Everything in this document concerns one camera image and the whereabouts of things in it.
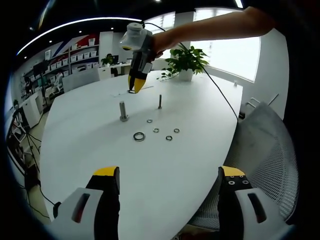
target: o-ring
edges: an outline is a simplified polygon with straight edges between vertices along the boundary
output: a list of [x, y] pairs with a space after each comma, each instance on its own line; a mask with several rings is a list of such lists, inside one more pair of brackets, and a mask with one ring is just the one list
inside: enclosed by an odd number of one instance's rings
[[143, 140], [145, 140], [145, 138], [146, 138], [146, 135], [141, 131], [138, 131], [133, 135], [133, 139], [136, 140], [137, 142], [142, 142]]

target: white pot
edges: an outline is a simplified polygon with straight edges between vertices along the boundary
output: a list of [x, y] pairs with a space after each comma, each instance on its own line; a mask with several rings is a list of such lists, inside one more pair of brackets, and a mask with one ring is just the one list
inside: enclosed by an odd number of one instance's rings
[[194, 72], [192, 71], [192, 69], [182, 70], [179, 73], [179, 80], [185, 81], [185, 82], [190, 82], [192, 80], [193, 75], [194, 75]]

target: desk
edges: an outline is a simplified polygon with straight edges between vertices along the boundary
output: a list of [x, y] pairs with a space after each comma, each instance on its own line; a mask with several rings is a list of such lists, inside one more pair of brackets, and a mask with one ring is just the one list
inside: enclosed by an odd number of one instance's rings
[[131, 63], [121, 63], [121, 64], [116, 64], [111, 66], [100, 67], [98, 69], [100, 79], [104, 80], [104, 79], [111, 78], [110, 69], [114, 69], [114, 68], [117, 68], [119, 74], [122, 74], [122, 75], [129, 74], [130, 66], [131, 66]]
[[100, 75], [95, 67], [76, 72], [62, 78], [63, 91], [66, 93], [97, 81], [100, 81]]
[[[97, 169], [120, 167], [120, 240], [170, 240], [178, 233], [213, 186], [237, 125], [205, 74], [191, 82], [161, 82], [160, 76], [149, 73], [138, 94], [127, 93], [124, 75], [57, 97], [42, 137], [42, 189], [53, 202], [85, 187]], [[213, 79], [238, 114], [242, 86]], [[120, 101], [130, 117], [126, 122], [119, 120]], [[144, 132], [145, 140], [134, 141], [136, 132]], [[53, 219], [52, 205], [45, 203]]]

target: metal peg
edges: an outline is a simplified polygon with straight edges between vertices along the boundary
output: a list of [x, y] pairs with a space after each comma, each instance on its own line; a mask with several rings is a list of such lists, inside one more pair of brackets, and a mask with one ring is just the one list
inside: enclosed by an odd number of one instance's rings
[[159, 95], [159, 106], [158, 106], [158, 109], [162, 109], [161, 101], [162, 101], [162, 95], [160, 94]]
[[129, 116], [126, 114], [125, 102], [121, 101], [119, 105], [120, 105], [120, 113], [121, 113], [120, 120], [122, 122], [126, 122], [126, 121], [128, 121]]

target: hand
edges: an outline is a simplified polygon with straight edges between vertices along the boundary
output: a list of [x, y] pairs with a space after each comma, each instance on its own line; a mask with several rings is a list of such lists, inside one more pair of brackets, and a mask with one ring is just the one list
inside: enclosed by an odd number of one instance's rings
[[171, 49], [177, 44], [172, 31], [164, 31], [153, 36], [153, 50], [156, 52], [156, 58], [159, 58], [164, 50]]

